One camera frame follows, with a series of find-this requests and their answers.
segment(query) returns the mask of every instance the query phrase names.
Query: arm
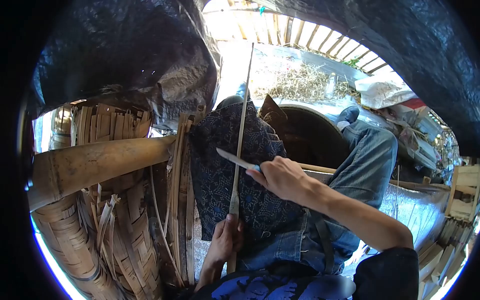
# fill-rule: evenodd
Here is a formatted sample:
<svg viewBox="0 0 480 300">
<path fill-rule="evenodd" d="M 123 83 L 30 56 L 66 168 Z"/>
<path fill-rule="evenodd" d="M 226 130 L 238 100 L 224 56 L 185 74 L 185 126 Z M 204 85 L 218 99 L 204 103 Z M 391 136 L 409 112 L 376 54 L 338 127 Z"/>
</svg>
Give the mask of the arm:
<svg viewBox="0 0 480 300">
<path fill-rule="evenodd" d="M 230 258 L 232 252 L 238 252 L 242 245 L 243 222 L 239 220 L 236 225 L 233 215 L 228 214 L 225 220 L 215 226 L 212 243 L 205 256 L 195 292 L 219 280 L 223 264 Z"/>
<path fill-rule="evenodd" d="M 263 174 L 254 170 L 247 170 L 247 174 L 279 198 L 331 217 L 371 247 L 379 251 L 393 247 L 413 249 L 413 237 L 405 225 L 309 177 L 298 163 L 277 156 L 263 162 L 260 168 Z"/>
</svg>

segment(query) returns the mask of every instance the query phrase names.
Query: shoe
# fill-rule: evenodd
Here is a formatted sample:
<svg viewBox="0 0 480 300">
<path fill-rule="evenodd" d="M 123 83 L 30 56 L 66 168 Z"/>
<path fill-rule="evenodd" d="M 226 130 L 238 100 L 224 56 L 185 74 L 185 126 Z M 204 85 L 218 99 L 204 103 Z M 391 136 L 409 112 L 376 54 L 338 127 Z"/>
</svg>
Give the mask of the shoe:
<svg viewBox="0 0 480 300">
<path fill-rule="evenodd" d="M 242 100 L 245 98 L 245 89 L 247 87 L 247 83 L 246 82 L 242 82 L 240 85 L 239 85 L 239 88 L 237 90 L 237 92 L 235 93 L 235 95 L 239 95 Z M 248 91 L 248 95 L 247 95 L 247 101 L 250 101 L 250 90 Z"/>
<path fill-rule="evenodd" d="M 348 123 L 353 123 L 357 120 L 360 114 L 360 109 L 356 106 L 350 106 L 344 109 L 337 117 L 335 125 L 341 121 L 347 121 Z"/>
</svg>

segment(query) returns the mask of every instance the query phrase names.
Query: forearm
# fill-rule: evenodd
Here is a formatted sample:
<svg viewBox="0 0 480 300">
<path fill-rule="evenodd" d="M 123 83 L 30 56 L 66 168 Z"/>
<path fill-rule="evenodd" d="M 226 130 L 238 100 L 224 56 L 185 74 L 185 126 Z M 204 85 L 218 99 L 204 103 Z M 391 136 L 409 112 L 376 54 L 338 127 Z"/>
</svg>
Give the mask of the forearm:
<svg viewBox="0 0 480 300">
<path fill-rule="evenodd" d="M 202 270 L 200 271 L 200 278 L 198 279 L 195 292 L 201 289 L 203 286 L 214 283 L 219 280 L 222 275 L 223 264 L 204 262 Z"/>
<path fill-rule="evenodd" d="M 393 247 L 413 249 L 412 234 L 405 225 L 365 203 L 313 179 L 307 185 L 304 196 L 308 208 L 336 220 L 376 250 Z"/>
</svg>

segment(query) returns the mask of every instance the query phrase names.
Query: black tarp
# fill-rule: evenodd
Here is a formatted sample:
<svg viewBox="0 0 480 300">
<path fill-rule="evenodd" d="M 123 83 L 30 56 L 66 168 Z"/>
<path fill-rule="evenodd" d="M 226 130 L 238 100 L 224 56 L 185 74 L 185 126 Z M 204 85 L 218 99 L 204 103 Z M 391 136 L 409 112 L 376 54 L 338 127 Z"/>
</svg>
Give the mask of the black tarp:
<svg viewBox="0 0 480 300">
<path fill-rule="evenodd" d="M 452 128 L 460 154 L 480 156 L 479 49 L 450 4 L 441 0 L 256 2 L 323 24 L 377 53 Z"/>
<path fill-rule="evenodd" d="M 38 115 L 65 102 L 119 90 L 123 92 L 103 97 L 131 101 L 134 93 L 135 103 L 150 104 L 157 112 L 156 124 L 170 128 L 182 110 L 194 111 L 197 104 L 211 108 L 221 58 L 201 17 L 206 2 L 75 1 L 40 58 L 33 86 L 44 103 L 30 101 L 30 111 Z M 448 3 L 257 2 L 364 44 L 453 129 L 461 155 L 480 156 L 479 52 L 472 31 Z"/>
<path fill-rule="evenodd" d="M 32 79 L 34 116 L 104 97 L 151 106 L 176 128 L 180 112 L 214 104 L 221 57 L 191 0 L 77 0 L 60 16 Z"/>
</svg>

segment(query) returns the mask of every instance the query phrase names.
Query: black sleeve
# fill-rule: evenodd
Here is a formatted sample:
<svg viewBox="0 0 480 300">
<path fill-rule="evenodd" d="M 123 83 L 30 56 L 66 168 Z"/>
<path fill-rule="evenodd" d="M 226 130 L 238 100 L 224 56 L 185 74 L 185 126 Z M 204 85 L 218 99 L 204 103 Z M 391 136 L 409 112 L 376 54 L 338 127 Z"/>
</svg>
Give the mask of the black sleeve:
<svg viewBox="0 0 480 300">
<path fill-rule="evenodd" d="M 391 248 L 367 258 L 353 277 L 353 300 L 417 300 L 419 259 L 413 249 Z"/>
</svg>

